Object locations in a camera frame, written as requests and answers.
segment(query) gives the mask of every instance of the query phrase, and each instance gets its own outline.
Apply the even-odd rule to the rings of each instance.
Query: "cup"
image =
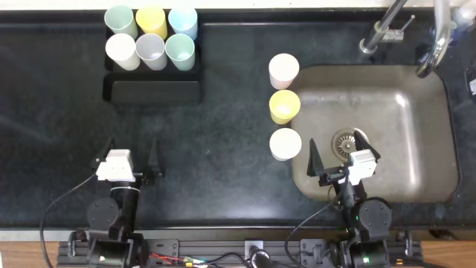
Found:
[[[149,6],[141,8],[135,14],[137,24],[146,34],[157,34],[163,40],[167,38],[165,12],[161,7]]]
[[[167,65],[164,40],[153,33],[146,33],[137,39],[135,52],[149,68],[160,71]]]
[[[290,54],[278,54],[269,62],[269,80],[275,89],[287,89],[299,73],[299,62]]]
[[[106,54],[127,71],[132,71],[141,64],[135,53],[135,41],[126,33],[117,33],[107,40]]]
[[[290,90],[275,92],[269,99],[271,119],[276,124],[286,124],[299,112],[300,100],[296,93]]]
[[[104,22],[115,34],[129,34],[133,39],[137,38],[134,13],[125,5],[109,8],[104,13]]]
[[[188,71],[195,64],[195,44],[188,35],[178,33],[169,37],[165,52],[180,71]]]
[[[286,161],[295,157],[302,146],[297,132],[289,128],[276,130],[269,139],[271,154],[278,161]]]
[[[176,34],[187,34],[192,40],[196,39],[199,26],[193,8],[173,8],[169,13],[169,23]]]

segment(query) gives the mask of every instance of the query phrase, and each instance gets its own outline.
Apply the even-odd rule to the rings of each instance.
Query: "drain strainer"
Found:
[[[356,139],[354,138],[354,131],[356,130],[364,136],[367,142],[369,141],[365,133],[356,128],[339,130],[332,137],[332,151],[342,161],[347,161],[350,153],[356,151]]]

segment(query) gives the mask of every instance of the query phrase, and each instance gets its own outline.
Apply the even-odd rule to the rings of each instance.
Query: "black countertop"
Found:
[[[103,101],[103,11],[0,14],[0,227],[37,228],[48,204],[90,175],[89,162],[110,136],[138,165],[158,139],[166,177],[142,189],[138,229],[296,224],[325,203],[299,192],[291,162],[269,152],[278,128],[268,110],[275,92],[269,60],[290,53],[301,68],[417,65],[432,43],[432,11],[405,10],[394,27],[413,13],[403,43],[362,56],[358,42],[383,10],[202,10],[203,100],[154,110]],[[448,49],[437,70],[448,90],[460,187],[447,203],[393,203],[395,228],[476,223],[476,104],[464,77],[475,47],[473,32]],[[87,206],[107,195],[107,186],[90,182],[57,205],[47,226],[86,227]],[[343,221],[330,209],[313,224]]]

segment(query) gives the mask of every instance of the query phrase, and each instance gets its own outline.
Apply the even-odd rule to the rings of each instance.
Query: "faucet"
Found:
[[[366,54],[373,54],[377,50],[380,42],[401,42],[403,31],[415,18],[412,15],[410,20],[399,30],[389,29],[390,23],[395,19],[397,13],[403,8],[407,0],[396,0],[387,10],[381,21],[376,22],[370,31],[368,38],[364,38],[359,43],[359,48]],[[435,17],[435,41],[431,52],[425,55],[423,62],[416,69],[416,75],[420,78],[427,77],[440,64],[445,55],[451,36],[451,14],[449,0],[434,0]]]

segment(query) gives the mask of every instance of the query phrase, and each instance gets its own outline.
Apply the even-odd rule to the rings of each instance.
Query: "sink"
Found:
[[[459,175],[446,89],[435,73],[418,78],[416,68],[313,66],[300,72],[289,88],[301,101],[291,125],[303,141],[292,169],[305,195],[328,198],[328,187],[306,175],[310,138],[330,168],[355,149],[352,132],[359,130],[382,155],[376,173],[363,180],[369,197],[392,202],[451,198]]]

